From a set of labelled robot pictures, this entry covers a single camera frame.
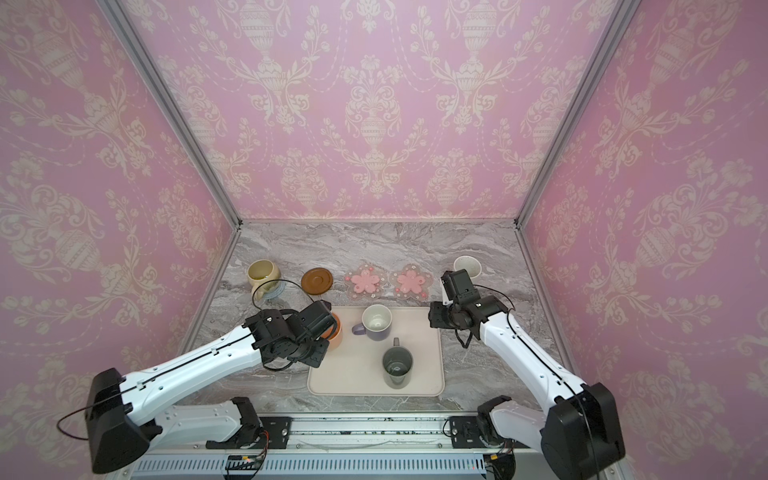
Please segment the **orange pink mug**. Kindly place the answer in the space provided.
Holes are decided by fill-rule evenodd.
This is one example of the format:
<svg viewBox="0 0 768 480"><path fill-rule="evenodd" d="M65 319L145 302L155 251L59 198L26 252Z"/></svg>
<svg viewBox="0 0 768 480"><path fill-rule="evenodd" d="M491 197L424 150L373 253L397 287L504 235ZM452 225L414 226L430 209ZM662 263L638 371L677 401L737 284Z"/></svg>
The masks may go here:
<svg viewBox="0 0 768 480"><path fill-rule="evenodd" d="M343 339L343 326L339 316L336 313L331 313L334 320L334 325L329 327L322 335L322 337L328 341L328 351L336 349Z"/></svg>

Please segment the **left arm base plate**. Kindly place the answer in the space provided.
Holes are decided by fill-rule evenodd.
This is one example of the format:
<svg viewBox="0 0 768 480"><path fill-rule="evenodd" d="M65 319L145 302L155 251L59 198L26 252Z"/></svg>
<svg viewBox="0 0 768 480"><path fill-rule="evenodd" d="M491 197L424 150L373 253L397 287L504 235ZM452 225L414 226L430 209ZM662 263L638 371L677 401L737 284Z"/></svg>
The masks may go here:
<svg viewBox="0 0 768 480"><path fill-rule="evenodd" d="M285 449L290 438L292 418L288 416L259 417L246 420L222 441L208 440L205 448L224 449Z"/></svg>

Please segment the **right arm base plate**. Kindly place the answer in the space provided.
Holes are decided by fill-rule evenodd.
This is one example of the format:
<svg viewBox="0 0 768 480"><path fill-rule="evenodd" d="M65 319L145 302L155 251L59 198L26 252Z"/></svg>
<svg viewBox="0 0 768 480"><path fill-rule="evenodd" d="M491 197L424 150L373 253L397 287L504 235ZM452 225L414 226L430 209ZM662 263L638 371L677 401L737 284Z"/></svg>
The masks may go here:
<svg viewBox="0 0 768 480"><path fill-rule="evenodd" d="M480 416L450 416L446 428L454 449L492 448L501 444L489 422Z"/></svg>

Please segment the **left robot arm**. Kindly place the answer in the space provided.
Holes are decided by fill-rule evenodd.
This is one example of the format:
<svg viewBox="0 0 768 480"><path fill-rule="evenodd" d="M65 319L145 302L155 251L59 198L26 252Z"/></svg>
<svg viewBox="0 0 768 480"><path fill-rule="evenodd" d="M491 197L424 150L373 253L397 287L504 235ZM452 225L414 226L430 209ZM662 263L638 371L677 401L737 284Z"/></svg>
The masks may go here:
<svg viewBox="0 0 768 480"><path fill-rule="evenodd" d="M219 339L157 366L123 375L104 370L91 381L84 420L91 469L107 474L158 447L202 442L209 449L268 446L252 403L235 397L213 406L178 401L241 370L275 359L318 367L336 322L326 301L301 311L265 309Z"/></svg>

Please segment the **pink flower coaster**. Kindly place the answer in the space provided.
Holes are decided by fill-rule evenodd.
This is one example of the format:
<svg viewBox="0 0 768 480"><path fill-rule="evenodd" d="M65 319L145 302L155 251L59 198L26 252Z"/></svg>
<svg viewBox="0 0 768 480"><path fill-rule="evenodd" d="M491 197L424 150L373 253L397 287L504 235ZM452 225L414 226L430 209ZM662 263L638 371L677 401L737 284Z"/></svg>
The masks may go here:
<svg viewBox="0 0 768 480"><path fill-rule="evenodd" d="M416 264L407 264L390 275L390 282L398 299L427 300L433 281L433 275Z"/></svg>
<svg viewBox="0 0 768 480"><path fill-rule="evenodd" d="M370 263L345 273L343 280L352 300L379 298L389 286L386 272Z"/></svg>

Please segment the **brown wooden round coaster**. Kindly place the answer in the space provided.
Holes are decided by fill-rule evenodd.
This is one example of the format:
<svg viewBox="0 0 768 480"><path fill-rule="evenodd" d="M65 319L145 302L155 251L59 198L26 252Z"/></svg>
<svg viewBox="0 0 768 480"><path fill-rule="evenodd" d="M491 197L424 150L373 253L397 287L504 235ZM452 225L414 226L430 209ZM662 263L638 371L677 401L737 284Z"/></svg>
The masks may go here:
<svg viewBox="0 0 768 480"><path fill-rule="evenodd" d="M334 283L332 273L322 267L312 268L301 278L302 289L310 295L321 295L329 291Z"/></svg>

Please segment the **aluminium corner post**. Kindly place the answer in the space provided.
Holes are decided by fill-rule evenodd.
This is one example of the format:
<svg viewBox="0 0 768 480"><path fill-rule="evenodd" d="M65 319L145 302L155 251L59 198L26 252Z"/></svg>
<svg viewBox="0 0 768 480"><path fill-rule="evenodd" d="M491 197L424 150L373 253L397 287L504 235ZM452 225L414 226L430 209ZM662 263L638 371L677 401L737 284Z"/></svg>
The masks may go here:
<svg viewBox="0 0 768 480"><path fill-rule="evenodd" d="M522 231L530 222L560 157L568 146L568 142L576 130L581 117L589 106L591 98L640 4L640 0L621 0L616 3L607 27L586 65L584 75L555 132L552 144L547 150L544 160L531 183L520 214L516 218L518 231Z"/></svg>
<svg viewBox="0 0 768 480"><path fill-rule="evenodd" d="M120 1L97 0L96 4L121 42L149 93L213 195L214 200L229 223L236 230L239 230L242 226L240 215L206 158L202 143L193 133L191 124L187 121L179 103L175 100L170 87L164 80L157 62L151 56L129 18L127 9Z"/></svg>

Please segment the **beige serving tray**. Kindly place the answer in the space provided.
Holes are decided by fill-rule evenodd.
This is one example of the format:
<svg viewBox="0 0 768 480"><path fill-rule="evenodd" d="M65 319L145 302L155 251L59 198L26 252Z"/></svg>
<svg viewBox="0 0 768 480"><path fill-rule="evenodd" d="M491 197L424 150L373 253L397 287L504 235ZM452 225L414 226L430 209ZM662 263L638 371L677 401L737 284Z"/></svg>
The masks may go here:
<svg viewBox="0 0 768 480"><path fill-rule="evenodd" d="M393 307L390 335L374 341L355 335L364 308L341 306L334 310L342 326L340 343L329 351L318 368L309 370L307 388L321 396L436 397L445 388L440 333L428 321L426 307ZM386 374L383 359L398 339L414 363L401 385Z"/></svg>

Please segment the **grey mug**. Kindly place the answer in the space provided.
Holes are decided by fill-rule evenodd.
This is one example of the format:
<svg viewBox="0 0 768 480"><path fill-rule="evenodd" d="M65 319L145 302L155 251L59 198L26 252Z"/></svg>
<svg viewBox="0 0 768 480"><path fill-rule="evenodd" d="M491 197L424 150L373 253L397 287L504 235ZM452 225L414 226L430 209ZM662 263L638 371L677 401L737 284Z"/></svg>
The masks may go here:
<svg viewBox="0 0 768 480"><path fill-rule="evenodd" d="M395 337L392 346L382 357L385 380L394 389L404 388L410 380L414 358L410 350L404 347L399 337Z"/></svg>

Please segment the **right aluminium corner post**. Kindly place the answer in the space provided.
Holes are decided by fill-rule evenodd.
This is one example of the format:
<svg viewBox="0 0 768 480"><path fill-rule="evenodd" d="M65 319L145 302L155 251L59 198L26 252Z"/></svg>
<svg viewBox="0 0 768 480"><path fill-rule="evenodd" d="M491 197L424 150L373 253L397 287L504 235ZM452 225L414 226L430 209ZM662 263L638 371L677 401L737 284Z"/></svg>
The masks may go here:
<svg viewBox="0 0 768 480"><path fill-rule="evenodd" d="M576 130L581 117L589 106L591 98L640 4L640 0L621 0L616 3L607 27L586 65L584 75L555 132L552 144L547 150L544 160L531 183L520 214L516 218L518 231L522 231L530 222L560 157L568 146L568 142Z"/></svg>

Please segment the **left aluminium corner post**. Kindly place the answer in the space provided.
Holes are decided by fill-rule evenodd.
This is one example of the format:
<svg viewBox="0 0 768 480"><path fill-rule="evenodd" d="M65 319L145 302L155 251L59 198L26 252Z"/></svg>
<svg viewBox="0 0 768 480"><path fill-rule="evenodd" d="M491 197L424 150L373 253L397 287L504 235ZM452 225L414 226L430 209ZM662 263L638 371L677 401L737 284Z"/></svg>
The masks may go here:
<svg viewBox="0 0 768 480"><path fill-rule="evenodd" d="M179 103L175 100L170 87L164 80L157 62L151 56L129 18L127 9L120 1L97 0L96 4L121 42L149 93L213 195L214 200L229 223L236 230L239 230L242 226L240 215L206 158L202 143L193 133L191 124L187 121Z"/></svg>

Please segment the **blue woven round coaster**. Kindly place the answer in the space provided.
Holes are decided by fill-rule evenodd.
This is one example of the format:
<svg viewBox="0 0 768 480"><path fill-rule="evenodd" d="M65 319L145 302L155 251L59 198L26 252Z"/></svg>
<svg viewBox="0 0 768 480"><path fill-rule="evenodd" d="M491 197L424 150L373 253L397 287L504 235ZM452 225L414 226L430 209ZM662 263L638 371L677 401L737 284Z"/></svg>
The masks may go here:
<svg viewBox="0 0 768 480"><path fill-rule="evenodd" d="M262 299L265 301L276 299L283 293L284 289L284 282L273 282L269 284L269 289L265 289Z"/></svg>

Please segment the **yellow-green mug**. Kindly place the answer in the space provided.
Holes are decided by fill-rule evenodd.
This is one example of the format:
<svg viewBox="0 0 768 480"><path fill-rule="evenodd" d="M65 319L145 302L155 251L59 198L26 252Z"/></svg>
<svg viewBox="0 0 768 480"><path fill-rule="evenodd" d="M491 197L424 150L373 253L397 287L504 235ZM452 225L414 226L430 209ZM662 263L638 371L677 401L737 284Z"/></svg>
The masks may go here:
<svg viewBox="0 0 768 480"><path fill-rule="evenodd" d="M281 271L271 260L261 259L253 262L247 269L247 277L251 285L251 293L257 300L272 295L281 287L279 282Z"/></svg>

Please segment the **lavender white mug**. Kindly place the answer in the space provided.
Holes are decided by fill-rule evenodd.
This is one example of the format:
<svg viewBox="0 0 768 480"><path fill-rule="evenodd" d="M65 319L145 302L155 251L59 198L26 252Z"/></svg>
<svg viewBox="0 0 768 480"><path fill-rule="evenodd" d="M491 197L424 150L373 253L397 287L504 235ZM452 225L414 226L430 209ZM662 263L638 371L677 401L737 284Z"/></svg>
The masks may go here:
<svg viewBox="0 0 768 480"><path fill-rule="evenodd" d="M393 324L392 311L382 304L367 307L361 321L352 327L354 335L365 335L374 341L383 341L389 337Z"/></svg>

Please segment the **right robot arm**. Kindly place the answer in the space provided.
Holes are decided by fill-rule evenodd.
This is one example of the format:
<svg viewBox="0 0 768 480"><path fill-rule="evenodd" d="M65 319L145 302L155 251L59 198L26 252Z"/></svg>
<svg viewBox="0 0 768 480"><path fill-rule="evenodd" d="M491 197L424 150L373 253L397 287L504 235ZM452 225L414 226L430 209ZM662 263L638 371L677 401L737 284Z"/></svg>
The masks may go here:
<svg viewBox="0 0 768 480"><path fill-rule="evenodd" d="M434 301L434 329L468 331L495 352L537 401L537 410L498 396L477 408L479 436L489 446L519 442L541 453L559 479L598 477L626 456L617 403L602 383L587 384L541 348L510 309L493 296L461 304Z"/></svg>

